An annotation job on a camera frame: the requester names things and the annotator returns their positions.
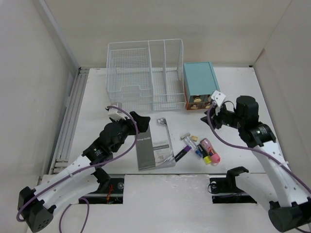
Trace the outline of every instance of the pen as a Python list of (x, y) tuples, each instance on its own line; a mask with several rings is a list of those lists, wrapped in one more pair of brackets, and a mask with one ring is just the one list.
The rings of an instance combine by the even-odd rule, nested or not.
[(175, 156), (175, 161), (178, 162), (182, 157), (184, 157), (185, 154), (191, 149), (190, 146), (186, 146), (183, 148), (176, 156)]

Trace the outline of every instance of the wire mesh divider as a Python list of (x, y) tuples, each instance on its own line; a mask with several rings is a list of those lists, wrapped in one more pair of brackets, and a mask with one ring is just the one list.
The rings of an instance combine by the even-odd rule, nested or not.
[(106, 82), (110, 101), (124, 110), (183, 109), (182, 40), (110, 43)]

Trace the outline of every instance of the marker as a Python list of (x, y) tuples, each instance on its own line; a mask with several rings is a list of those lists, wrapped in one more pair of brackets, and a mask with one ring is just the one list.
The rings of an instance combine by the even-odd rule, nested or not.
[(186, 146), (185, 148), (183, 148), (176, 156), (175, 156), (175, 161), (178, 162), (178, 160), (180, 160), (182, 157), (184, 157), (185, 154), (187, 154), (187, 152), (191, 150), (190, 146)]
[(203, 154), (203, 160), (206, 164), (210, 164), (212, 162), (212, 160), (210, 159), (209, 155), (207, 154), (207, 152), (203, 149), (203, 147), (199, 144), (198, 148), (200, 150), (200, 152)]

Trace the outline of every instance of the small object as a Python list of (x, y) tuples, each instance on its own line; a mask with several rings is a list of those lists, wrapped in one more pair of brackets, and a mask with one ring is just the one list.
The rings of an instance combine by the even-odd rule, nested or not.
[(192, 141), (192, 139), (189, 137), (190, 133), (187, 133), (180, 137), (180, 139), (183, 139), (184, 142), (191, 147), (191, 149), (199, 156), (199, 158), (203, 158), (203, 154), (200, 152), (199, 148), (197, 147), (196, 143)]
[(219, 155), (216, 153), (211, 142), (207, 138), (202, 139), (200, 141), (200, 144), (203, 147), (203, 149), (208, 153), (213, 163), (217, 164), (220, 162)]
[(195, 142), (197, 142), (198, 141), (198, 137), (197, 136), (191, 136), (191, 139), (193, 140), (193, 141), (195, 141)]
[(178, 160), (180, 160), (182, 157), (184, 157), (185, 154), (187, 154), (187, 152), (191, 150), (190, 146), (186, 146), (185, 148), (183, 148), (176, 156), (175, 156), (175, 161), (178, 162)]
[(200, 150), (200, 152), (203, 154), (203, 160), (206, 164), (210, 164), (212, 162), (212, 160), (210, 159), (208, 153), (203, 149), (203, 147), (199, 144), (198, 148)]
[(180, 140), (184, 140), (184, 138), (187, 136), (190, 136), (190, 133), (185, 133), (184, 135), (181, 135)]

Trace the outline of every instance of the white wall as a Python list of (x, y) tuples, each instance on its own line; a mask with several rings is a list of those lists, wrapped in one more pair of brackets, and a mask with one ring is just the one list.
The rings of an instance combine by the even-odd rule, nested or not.
[(255, 63), (282, 151), (311, 185), (311, 1), (293, 0)]
[(31, 0), (0, 0), (0, 35), (0, 231), (20, 233), (18, 194), (51, 153), (69, 70)]
[(82, 66), (109, 42), (181, 38), (184, 61), (252, 65), (290, 0), (46, 0)]

